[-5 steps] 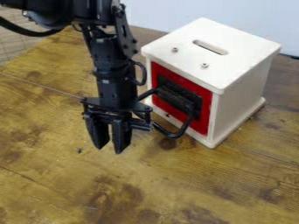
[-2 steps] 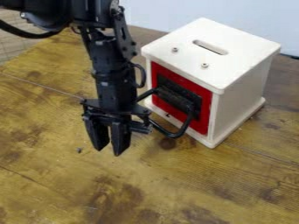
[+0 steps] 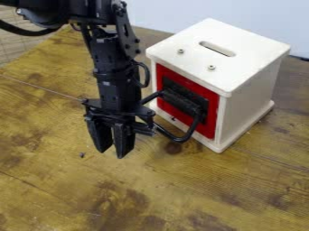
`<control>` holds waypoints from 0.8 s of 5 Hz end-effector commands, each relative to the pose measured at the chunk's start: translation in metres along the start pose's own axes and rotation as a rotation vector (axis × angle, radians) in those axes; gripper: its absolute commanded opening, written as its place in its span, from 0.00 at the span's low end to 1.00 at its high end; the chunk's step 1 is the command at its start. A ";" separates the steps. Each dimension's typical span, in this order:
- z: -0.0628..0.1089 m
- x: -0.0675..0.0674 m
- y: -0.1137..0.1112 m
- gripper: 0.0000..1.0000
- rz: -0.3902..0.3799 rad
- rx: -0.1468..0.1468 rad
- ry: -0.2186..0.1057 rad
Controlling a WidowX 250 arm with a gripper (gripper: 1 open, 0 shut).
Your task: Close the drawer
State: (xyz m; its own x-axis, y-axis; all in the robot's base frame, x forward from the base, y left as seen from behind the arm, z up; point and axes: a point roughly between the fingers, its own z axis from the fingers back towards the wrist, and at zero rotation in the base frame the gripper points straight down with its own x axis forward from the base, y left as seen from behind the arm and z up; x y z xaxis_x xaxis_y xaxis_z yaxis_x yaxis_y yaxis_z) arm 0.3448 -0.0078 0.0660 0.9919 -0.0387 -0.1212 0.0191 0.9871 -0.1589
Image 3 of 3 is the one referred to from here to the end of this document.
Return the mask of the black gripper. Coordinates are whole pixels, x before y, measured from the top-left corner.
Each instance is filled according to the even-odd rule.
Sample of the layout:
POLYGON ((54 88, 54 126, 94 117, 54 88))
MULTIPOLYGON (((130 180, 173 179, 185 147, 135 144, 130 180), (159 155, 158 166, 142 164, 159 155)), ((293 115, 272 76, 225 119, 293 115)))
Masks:
POLYGON ((138 103, 126 111, 103 109, 99 99, 85 99, 85 121, 98 152, 105 152, 114 144, 122 159, 135 145, 135 134, 155 134, 155 111, 138 103))

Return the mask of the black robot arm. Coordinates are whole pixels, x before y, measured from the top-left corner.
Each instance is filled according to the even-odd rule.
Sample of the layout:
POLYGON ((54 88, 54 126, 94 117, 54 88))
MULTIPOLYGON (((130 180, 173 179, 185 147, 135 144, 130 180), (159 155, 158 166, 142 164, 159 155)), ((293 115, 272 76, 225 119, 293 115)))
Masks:
POLYGON ((142 105, 150 84, 147 66, 135 60, 139 43, 123 0, 0 0, 42 30, 35 32, 0 20, 0 29, 22 36, 43 36, 68 24, 80 32, 94 63, 99 97, 86 99, 85 121, 95 148, 117 148, 118 158, 134 149, 135 135, 154 133, 155 111, 142 105))

